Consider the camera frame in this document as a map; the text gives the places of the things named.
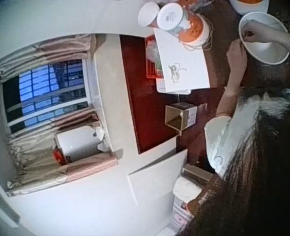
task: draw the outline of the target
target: hand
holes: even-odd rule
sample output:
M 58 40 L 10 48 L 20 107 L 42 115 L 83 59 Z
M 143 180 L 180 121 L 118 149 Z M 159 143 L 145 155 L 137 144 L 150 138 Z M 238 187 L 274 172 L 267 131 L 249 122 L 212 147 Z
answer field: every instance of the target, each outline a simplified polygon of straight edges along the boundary
M 241 29 L 243 40 L 250 43 L 272 42 L 277 38 L 277 32 L 278 30 L 255 20 L 250 20 Z
M 240 39 L 236 39 L 231 43 L 227 52 L 227 58 L 231 76 L 236 80 L 240 80 L 241 83 L 244 72 L 247 68 L 248 59 L 246 50 Z

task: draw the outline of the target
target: window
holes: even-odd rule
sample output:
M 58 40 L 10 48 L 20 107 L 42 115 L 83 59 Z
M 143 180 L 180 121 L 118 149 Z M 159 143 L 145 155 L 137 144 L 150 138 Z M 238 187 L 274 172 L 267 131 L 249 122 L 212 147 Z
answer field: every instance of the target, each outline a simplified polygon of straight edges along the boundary
M 6 81 L 0 89 L 10 133 L 91 104 L 84 60 L 40 66 Z

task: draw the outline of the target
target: beige curtain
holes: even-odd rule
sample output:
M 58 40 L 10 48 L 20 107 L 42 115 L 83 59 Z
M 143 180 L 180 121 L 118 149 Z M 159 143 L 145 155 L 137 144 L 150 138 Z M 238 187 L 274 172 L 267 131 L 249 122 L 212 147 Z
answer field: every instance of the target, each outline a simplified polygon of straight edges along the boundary
M 0 59 L 0 83 L 33 68 L 49 63 L 87 59 L 96 47 L 94 34 L 71 35 L 50 39 L 17 50 Z
M 65 114 L 32 131 L 10 136 L 9 151 L 15 159 L 19 175 L 8 182 L 8 196 L 18 196 L 91 175 L 117 164 L 110 149 L 85 159 L 60 166 L 52 156 L 54 135 L 61 130 L 90 125 L 101 128 L 91 107 Z

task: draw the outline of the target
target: woman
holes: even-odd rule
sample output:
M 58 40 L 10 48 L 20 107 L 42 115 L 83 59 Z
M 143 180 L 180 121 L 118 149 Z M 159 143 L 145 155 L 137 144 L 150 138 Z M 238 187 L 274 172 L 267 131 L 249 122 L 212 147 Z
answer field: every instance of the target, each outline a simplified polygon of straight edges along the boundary
M 246 40 L 277 36 L 290 51 L 290 35 L 272 33 L 253 21 L 244 28 Z M 216 117 L 205 126 L 207 156 L 221 181 L 179 236 L 290 235 L 290 93 L 240 94 L 247 66 L 240 40 L 227 56 L 229 81 Z

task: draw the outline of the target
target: long dark hair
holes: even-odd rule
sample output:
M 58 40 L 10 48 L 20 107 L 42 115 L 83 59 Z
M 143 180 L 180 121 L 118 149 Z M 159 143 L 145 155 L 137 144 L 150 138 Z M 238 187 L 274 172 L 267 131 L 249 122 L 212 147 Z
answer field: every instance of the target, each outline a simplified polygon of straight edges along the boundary
M 290 235 L 290 105 L 259 110 L 252 132 L 178 236 Z

